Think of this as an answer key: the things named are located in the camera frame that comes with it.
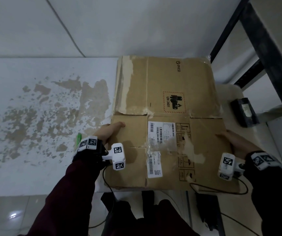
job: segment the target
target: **red dashed border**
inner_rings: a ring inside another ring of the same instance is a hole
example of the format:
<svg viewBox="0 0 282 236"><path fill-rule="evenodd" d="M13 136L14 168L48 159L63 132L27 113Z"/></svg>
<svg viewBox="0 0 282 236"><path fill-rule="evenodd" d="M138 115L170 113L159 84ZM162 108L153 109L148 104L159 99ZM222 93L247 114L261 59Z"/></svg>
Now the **red dashed border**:
<svg viewBox="0 0 282 236"><path fill-rule="evenodd" d="M183 97L184 97L184 107L185 107L185 111L184 111L184 112L165 111L165 93L180 93L180 94L182 94ZM186 111L185 94L184 94L183 92L168 92L168 91L163 91L163 108L164 108L164 112L166 112L166 113L187 113L187 111Z"/></svg>

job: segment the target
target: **brown cardboard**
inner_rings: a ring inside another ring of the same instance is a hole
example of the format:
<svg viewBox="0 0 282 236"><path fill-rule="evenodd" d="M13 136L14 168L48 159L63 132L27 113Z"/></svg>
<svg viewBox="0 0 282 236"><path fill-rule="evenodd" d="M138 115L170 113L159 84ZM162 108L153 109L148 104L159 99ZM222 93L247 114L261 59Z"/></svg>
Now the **brown cardboard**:
<svg viewBox="0 0 282 236"><path fill-rule="evenodd" d="M180 106L173 109L172 104ZM106 181L118 188L182 190L196 182L238 192L236 180L228 182L217 175L222 153L231 152L230 144L215 135L225 131L223 120L214 119L219 109L211 67L205 59L120 58L112 122L123 121L126 127L111 137L109 145L123 143L126 167L119 171L108 168ZM147 176L148 121L175 123L177 151L169 152L160 145L163 177Z"/></svg>

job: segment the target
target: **black shoe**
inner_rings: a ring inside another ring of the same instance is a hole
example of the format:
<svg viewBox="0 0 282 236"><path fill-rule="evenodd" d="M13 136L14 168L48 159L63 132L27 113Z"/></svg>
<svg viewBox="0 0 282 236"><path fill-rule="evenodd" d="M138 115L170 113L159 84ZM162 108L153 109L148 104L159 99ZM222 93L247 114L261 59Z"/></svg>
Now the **black shoe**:
<svg viewBox="0 0 282 236"><path fill-rule="evenodd" d="M150 219L154 216L154 191L142 191L142 201L143 201L143 217L145 219Z"/></svg>
<svg viewBox="0 0 282 236"><path fill-rule="evenodd" d="M105 192L101 197L101 201L106 206L108 212L110 212L113 208L114 203L116 202L116 198L112 192Z"/></svg>

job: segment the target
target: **dark sleeve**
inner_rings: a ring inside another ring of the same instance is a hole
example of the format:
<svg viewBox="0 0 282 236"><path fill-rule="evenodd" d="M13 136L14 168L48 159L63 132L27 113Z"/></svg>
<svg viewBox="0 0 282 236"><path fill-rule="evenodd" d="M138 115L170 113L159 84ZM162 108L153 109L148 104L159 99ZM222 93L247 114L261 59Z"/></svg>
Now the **dark sleeve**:
<svg viewBox="0 0 282 236"><path fill-rule="evenodd" d="M88 235L99 170L74 161L45 201L27 235Z"/></svg>
<svg viewBox="0 0 282 236"><path fill-rule="evenodd" d="M252 154L246 157L244 176L253 186L252 201L262 218L262 233L282 235L282 168L258 170L250 157Z"/></svg>

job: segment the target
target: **person's right arm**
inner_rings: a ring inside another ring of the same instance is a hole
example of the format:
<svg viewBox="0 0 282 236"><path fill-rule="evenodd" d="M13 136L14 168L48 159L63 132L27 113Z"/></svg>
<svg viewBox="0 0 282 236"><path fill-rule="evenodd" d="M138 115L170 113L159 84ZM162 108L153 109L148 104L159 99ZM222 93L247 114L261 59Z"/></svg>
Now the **person's right arm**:
<svg viewBox="0 0 282 236"><path fill-rule="evenodd" d="M263 152L259 147L231 131L221 135L234 146L236 156L245 159L244 176L253 186L252 201L262 218L263 235L282 235L282 168L259 170L251 159L253 153Z"/></svg>

